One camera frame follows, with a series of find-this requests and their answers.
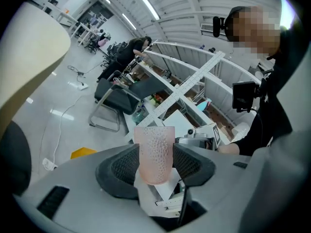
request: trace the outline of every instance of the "chair leg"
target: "chair leg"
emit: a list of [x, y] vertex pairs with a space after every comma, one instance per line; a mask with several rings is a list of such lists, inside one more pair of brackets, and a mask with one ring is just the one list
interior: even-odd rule
[[[107, 109], [113, 111], [114, 113], [116, 113], [116, 115], [117, 115], [117, 125], [118, 125], [118, 129], [117, 129], [117, 130], [110, 129], [110, 128], [106, 128], [106, 127], [104, 127], [104, 126], [102, 126], [102, 125], [99, 125], [99, 124], [96, 124], [96, 123], [94, 123], [94, 122], [92, 121], [92, 117], [95, 115], [96, 111], [98, 110], [98, 108], [99, 108], [100, 106], [103, 106], [103, 107], [105, 107], [105, 108], [107, 108]], [[115, 110], [115, 109], [112, 109], [112, 108], [110, 108], [110, 107], [108, 107], [108, 106], [106, 106], [106, 105], [104, 105], [104, 104], [102, 104], [101, 101], [99, 101], [99, 102], [97, 103], [97, 105], [95, 106], [94, 110], [93, 110], [92, 113], [89, 115], [89, 117], [88, 117], [88, 123], [89, 123], [90, 126], [93, 126], [93, 127], [96, 127], [96, 128], [100, 128], [100, 129], [103, 129], [103, 130], [112, 131], [112, 132], [118, 132], [118, 131], [120, 130], [119, 113], [118, 113], [118, 111]]]

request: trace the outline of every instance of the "shiny floor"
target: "shiny floor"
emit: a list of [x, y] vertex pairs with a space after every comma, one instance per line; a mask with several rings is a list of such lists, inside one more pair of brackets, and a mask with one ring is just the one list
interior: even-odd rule
[[[61, 122], [61, 138], [55, 152], [55, 164], [61, 165], [70, 159], [73, 151], [86, 147], [102, 151], [113, 147], [126, 145], [124, 136], [127, 127], [124, 118], [120, 116], [120, 130], [117, 133], [89, 126], [87, 118], [95, 106], [94, 92], [96, 80], [103, 67], [103, 54], [90, 53], [83, 46], [78, 46], [77, 40], [71, 40], [71, 47], [62, 63], [55, 71], [32, 93], [19, 109], [13, 121], [23, 130], [28, 140], [32, 157], [31, 184], [45, 176], [47, 171], [42, 160], [48, 158], [53, 161], [53, 153], [59, 138], [59, 125]], [[79, 71], [89, 73], [85, 78], [79, 78], [88, 88], [78, 90], [77, 74], [67, 68], [68, 65], [76, 67]], [[106, 127], [116, 128], [116, 116], [105, 108], [100, 109], [100, 123]]]

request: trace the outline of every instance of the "chair armrest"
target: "chair armrest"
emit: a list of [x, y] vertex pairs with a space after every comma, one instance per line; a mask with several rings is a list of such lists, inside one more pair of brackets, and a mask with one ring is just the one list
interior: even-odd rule
[[118, 70], [114, 71], [114, 72], [109, 76], [109, 78], [108, 78], [107, 80], [110, 81], [111, 78], [115, 75], [115, 73], [118, 73], [119, 76], [124, 77], [124, 78], [125, 78], [127, 81], [129, 81], [130, 83], [133, 83], [131, 80], [129, 80], [128, 77], [126, 77], [125, 75], [123, 75], [123, 74], [122, 74], [120, 71], [118, 71]]
[[110, 87], [110, 89], [111, 90], [123, 90], [126, 94], [128, 94], [128, 95], [130, 95], [131, 97], [133, 97], [133, 98], [135, 98], [136, 100], [138, 100], [139, 102], [142, 102], [143, 103], [143, 100], [141, 100], [140, 98], [138, 98], [138, 96], [134, 93], [134, 92], [132, 92], [131, 90], [129, 90], [129, 89], [127, 89], [127, 88], [125, 88], [125, 87], [123, 87], [122, 85], [120, 85], [120, 84], [113, 84], [111, 87]]

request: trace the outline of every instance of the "pink cup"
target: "pink cup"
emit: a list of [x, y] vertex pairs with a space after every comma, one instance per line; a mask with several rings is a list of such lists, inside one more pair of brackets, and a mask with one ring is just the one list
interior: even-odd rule
[[165, 183], [173, 166], [175, 127], [135, 127], [139, 144], [139, 173], [151, 185]]

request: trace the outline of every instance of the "hand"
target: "hand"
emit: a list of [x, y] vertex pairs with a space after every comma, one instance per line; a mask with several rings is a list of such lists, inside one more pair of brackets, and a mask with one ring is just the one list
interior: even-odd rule
[[235, 143], [219, 146], [217, 150], [219, 153], [240, 154], [239, 146]]

